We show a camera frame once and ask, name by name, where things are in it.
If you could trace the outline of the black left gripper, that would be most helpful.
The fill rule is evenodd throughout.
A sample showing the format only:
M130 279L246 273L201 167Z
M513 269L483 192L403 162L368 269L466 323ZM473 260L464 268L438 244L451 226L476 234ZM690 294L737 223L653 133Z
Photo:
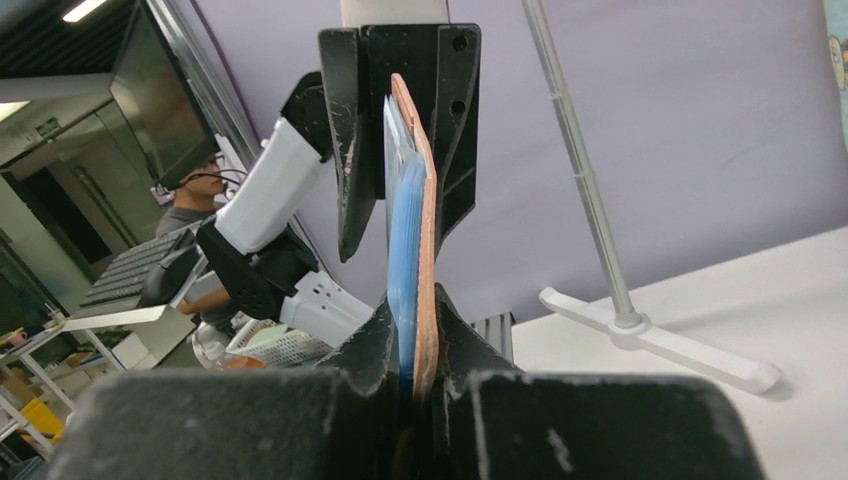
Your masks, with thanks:
M384 197L383 101L400 74L431 139L437 170L436 247L475 207L481 29L401 24L318 34L335 157L338 252L357 252Z

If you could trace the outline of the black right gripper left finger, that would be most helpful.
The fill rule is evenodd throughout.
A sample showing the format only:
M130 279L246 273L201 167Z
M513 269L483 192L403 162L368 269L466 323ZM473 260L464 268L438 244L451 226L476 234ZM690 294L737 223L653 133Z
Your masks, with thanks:
M307 368L112 374L82 396L51 479L388 479L397 439L386 304Z

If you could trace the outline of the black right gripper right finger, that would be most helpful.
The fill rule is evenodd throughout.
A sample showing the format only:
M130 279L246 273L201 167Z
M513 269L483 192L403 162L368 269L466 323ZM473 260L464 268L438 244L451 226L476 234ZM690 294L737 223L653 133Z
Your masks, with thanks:
M439 479L761 479L743 422L712 383L680 375L529 373L436 291L432 391Z

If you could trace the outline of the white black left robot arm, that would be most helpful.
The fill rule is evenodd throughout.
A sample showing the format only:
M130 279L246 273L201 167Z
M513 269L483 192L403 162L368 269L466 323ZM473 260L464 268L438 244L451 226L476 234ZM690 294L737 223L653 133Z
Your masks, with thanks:
M333 168L339 255L356 253L388 197L383 101L398 74L433 153L436 237L455 229L475 205L482 36L474 23L370 25L325 29L318 42L320 69L299 81L243 185L196 238L242 313L337 347L372 308L319 269L290 219Z

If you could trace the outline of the white mesh basket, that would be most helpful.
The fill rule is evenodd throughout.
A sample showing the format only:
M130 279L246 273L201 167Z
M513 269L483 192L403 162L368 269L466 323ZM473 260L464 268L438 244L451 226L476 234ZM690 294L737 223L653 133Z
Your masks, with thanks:
M250 357L267 366L293 367L317 361L332 347L313 336L271 320L252 319L226 347L228 354Z

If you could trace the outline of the black keyboard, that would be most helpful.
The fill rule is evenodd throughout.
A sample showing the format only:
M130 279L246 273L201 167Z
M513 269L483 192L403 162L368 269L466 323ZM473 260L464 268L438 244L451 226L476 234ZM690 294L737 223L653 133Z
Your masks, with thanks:
M139 301L144 280L169 254L193 247L195 235L188 227L154 238L118 255L95 281L76 312L132 309Z

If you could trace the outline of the person at computer desk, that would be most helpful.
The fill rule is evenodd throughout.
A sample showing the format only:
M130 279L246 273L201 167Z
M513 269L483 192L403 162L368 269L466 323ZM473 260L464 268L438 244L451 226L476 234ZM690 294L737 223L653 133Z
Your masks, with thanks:
M184 177L173 190L173 202L160 218L155 235L164 236L212 216L220 207L215 198L225 190L220 175L218 154L211 155ZM198 316L206 325L233 335L232 319L238 313L228 291L220 287L194 301L182 300L178 310L183 315Z

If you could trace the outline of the black computer monitor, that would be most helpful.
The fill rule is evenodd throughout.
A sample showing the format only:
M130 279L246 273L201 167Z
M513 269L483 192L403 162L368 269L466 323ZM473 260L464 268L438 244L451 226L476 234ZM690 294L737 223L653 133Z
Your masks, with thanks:
M144 1L133 4L109 90L158 185L177 188L218 151L188 79Z

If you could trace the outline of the mint cartoon print cloth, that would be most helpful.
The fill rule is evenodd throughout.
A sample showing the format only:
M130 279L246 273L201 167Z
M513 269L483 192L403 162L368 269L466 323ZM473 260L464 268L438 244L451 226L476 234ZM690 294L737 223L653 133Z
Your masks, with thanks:
M823 8L830 61L839 90L843 139L847 143L847 0L823 0Z

